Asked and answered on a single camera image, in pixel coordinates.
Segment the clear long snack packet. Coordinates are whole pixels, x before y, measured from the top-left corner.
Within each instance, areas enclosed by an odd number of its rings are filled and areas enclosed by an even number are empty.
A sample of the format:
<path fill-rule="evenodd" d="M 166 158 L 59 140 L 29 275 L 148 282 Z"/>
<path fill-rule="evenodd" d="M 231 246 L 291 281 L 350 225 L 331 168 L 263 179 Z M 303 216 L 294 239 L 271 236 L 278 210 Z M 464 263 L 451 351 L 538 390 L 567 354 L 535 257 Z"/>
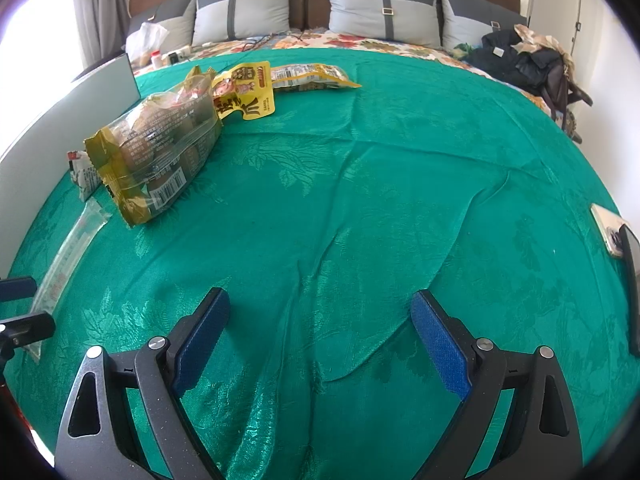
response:
<path fill-rule="evenodd" d="M 29 314 L 53 314 L 80 260 L 111 216 L 93 197 L 85 202 L 82 213 L 67 234 L 38 287 L 28 310 Z"/>

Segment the white cartoon girl packet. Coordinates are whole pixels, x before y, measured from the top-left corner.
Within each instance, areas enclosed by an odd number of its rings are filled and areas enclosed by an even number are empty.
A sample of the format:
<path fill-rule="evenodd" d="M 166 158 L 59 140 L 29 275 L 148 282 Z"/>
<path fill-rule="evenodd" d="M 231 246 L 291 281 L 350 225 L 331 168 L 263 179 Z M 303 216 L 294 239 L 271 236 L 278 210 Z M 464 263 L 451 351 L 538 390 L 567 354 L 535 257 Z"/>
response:
<path fill-rule="evenodd" d="M 102 185 L 102 180 L 85 151 L 67 153 L 70 180 L 78 187 L 79 197 L 86 202 Z"/>

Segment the olive green snack bag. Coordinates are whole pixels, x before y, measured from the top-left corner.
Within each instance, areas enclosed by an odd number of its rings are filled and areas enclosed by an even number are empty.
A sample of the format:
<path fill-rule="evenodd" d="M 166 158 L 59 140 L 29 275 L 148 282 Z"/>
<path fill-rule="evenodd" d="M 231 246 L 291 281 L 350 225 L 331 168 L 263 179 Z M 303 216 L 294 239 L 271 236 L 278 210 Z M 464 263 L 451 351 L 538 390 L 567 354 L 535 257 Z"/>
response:
<path fill-rule="evenodd" d="M 204 167 L 220 133 L 213 70 L 152 93 L 84 141 L 85 151 L 128 226 L 158 217 Z"/>

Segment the yellow red chicken feet bag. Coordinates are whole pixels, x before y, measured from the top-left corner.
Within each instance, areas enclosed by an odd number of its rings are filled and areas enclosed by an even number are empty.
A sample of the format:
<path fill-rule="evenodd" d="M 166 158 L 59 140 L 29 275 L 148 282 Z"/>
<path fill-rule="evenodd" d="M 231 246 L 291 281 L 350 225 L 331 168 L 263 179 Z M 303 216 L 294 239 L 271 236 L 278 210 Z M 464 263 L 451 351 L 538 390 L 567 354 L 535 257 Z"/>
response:
<path fill-rule="evenodd" d="M 218 74 L 212 81 L 212 99 L 220 119 L 234 112 L 240 112 L 244 120 L 273 114 L 270 63 L 241 63 Z"/>

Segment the yellow grey peanut bag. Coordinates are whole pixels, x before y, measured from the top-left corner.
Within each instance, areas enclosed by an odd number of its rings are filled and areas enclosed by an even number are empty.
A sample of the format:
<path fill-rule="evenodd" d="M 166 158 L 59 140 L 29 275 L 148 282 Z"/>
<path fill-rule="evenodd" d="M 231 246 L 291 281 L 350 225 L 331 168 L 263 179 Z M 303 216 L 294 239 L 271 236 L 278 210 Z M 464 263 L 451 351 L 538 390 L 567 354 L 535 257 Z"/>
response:
<path fill-rule="evenodd" d="M 288 64 L 270 70 L 272 88 L 278 91 L 309 91 L 324 89 L 356 89 L 344 70 L 321 63 Z"/>

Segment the white cardboard box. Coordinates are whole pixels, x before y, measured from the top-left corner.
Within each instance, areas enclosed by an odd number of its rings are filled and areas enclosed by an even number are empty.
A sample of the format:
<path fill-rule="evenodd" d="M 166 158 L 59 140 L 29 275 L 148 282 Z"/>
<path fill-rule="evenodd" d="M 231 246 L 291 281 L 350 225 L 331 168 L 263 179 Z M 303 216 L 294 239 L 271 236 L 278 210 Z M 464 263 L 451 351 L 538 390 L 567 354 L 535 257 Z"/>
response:
<path fill-rule="evenodd" d="M 22 241 L 58 181 L 67 153 L 140 99 L 129 58 L 121 54 L 74 82 L 1 155 L 1 275 L 9 275 Z"/>

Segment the white phone on table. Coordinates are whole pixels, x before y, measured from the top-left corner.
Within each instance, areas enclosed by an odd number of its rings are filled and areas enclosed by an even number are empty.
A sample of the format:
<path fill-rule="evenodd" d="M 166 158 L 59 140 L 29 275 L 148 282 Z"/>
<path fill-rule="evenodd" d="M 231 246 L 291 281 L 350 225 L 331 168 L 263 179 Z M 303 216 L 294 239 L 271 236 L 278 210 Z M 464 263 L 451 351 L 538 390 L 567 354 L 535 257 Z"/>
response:
<path fill-rule="evenodd" d="M 598 230 L 608 253 L 614 258 L 623 258 L 624 248 L 622 238 L 620 237 L 620 229 L 623 226 L 628 226 L 627 221 L 618 214 L 614 214 L 613 211 L 595 203 L 590 205 L 590 212 L 592 218 L 597 223 Z"/>

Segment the small white bottle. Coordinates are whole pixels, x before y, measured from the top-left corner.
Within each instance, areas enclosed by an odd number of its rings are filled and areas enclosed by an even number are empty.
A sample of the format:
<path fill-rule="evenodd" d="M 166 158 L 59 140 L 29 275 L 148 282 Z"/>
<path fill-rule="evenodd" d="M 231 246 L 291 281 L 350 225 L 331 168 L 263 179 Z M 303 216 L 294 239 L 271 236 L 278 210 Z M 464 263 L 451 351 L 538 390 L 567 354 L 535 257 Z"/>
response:
<path fill-rule="evenodd" d="M 151 54 L 151 62 L 154 68 L 161 68 L 163 66 L 163 58 L 160 50 L 153 51 Z"/>

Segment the white plastic bag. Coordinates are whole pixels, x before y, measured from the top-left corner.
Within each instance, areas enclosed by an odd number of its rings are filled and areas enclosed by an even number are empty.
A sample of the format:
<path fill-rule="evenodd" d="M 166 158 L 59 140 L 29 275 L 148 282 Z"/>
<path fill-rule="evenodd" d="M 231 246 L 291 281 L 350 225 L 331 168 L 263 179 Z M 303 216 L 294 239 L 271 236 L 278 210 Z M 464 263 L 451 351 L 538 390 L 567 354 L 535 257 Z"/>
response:
<path fill-rule="evenodd" d="M 143 22 L 126 39 L 125 52 L 134 67 L 144 67 L 151 61 L 154 51 L 160 50 L 169 30 L 161 24 Z"/>

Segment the green patterned tablecloth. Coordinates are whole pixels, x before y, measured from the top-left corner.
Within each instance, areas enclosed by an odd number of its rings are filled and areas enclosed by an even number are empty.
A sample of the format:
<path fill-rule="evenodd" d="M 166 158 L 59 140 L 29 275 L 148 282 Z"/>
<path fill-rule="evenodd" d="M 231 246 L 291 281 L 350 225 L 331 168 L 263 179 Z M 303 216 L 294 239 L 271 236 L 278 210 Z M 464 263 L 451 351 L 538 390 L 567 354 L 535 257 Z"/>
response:
<path fill-rule="evenodd" d="M 590 214 L 613 207 L 536 105 L 436 62 L 341 49 L 354 90 L 283 92 L 224 121 L 198 177 L 155 220 L 112 214 L 9 386 L 54 445 L 85 351 L 170 331 L 212 287 L 231 318 L 183 399 L 230 479 L 408 479 L 457 408 L 409 320 L 429 289 L 500 348 L 551 347 L 591 455 L 639 389 L 623 266 Z"/>

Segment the grey curtain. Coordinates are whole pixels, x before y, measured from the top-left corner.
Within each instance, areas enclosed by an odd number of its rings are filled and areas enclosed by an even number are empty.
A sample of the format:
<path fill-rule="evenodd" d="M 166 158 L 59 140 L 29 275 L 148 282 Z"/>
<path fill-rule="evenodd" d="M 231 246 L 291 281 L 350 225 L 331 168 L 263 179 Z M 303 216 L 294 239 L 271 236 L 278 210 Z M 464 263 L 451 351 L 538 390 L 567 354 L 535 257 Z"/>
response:
<path fill-rule="evenodd" d="M 128 0 L 74 0 L 74 10 L 86 65 L 124 46 L 130 21 Z"/>

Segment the far left grey pillow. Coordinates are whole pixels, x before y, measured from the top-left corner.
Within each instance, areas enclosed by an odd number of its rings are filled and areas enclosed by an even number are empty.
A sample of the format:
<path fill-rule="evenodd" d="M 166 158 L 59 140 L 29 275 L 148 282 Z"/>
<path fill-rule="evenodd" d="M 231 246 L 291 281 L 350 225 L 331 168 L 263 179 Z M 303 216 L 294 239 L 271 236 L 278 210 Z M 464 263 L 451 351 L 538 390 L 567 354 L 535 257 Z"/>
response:
<path fill-rule="evenodd" d="M 192 42 L 196 0 L 166 0 L 136 16 L 129 24 L 127 42 L 135 35 L 143 23 L 160 24 L 168 35 L 160 44 L 163 54 L 178 50 Z"/>

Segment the grey pillow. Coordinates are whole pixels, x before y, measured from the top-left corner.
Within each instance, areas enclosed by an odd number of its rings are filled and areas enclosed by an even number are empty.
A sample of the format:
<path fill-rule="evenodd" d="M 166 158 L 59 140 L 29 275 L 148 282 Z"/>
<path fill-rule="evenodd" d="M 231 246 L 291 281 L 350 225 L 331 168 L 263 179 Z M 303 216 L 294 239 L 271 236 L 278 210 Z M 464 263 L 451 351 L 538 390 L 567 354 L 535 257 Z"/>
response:
<path fill-rule="evenodd" d="M 192 44 L 285 34 L 290 0 L 195 0 Z"/>
<path fill-rule="evenodd" d="M 437 0 L 329 0 L 337 34 L 438 48 Z"/>
<path fill-rule="evenodd" d="M 452 50 L 459 44 L 478 47 L 491 32 L 526 25 L 518 12 L 487 0 L 440 0 L 442 5 L 442 46 Z"/>
<path fill-rule="evenodd" d="M 143 23 L 160 24 L 168 35 L 160 44 L 163 54 L 178 50 L 192 42 L 196 0 L 166 0 L 136 16 L 129 24 L 127 42 L 135 35 Z"/>

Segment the beige patterned cloth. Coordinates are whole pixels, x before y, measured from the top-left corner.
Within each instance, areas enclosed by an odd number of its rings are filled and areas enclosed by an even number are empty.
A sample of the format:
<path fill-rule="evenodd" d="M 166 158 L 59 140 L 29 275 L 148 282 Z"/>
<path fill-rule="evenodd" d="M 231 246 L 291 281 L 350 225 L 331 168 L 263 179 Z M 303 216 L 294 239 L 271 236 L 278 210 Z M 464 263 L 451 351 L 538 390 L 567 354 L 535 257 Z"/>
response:
<path fill-rule="evenodd" d="M 571 82 L 575 81 L 575 63 L 572 56 L 562 47 L 554 37 L 550 35 L 539 35 L 530 29 L 526 25 L 516 24 L 514 26 L 514 32 L 520 38 L 517 44 L 514 44 L 512 48 L 521 53 L 533 54 L 542 49 L 550 49 L 555 51 L 561 58 L 564 64 L 564 73 Z"/>

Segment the far right grey pillow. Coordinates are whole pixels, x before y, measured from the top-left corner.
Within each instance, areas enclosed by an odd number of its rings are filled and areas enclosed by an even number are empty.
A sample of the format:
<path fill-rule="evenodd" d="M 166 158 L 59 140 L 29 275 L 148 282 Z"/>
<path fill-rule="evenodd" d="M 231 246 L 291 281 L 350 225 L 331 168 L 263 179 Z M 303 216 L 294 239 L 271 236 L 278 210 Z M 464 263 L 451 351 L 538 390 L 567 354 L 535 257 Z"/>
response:
<path fill-rule="evenodd" d="M 442 5 L 442 46 L 452 50 L 459 44 L 478 47 L 491 32 L 526 25 L 518 12 L 487 0 L 440 0 Z"/>

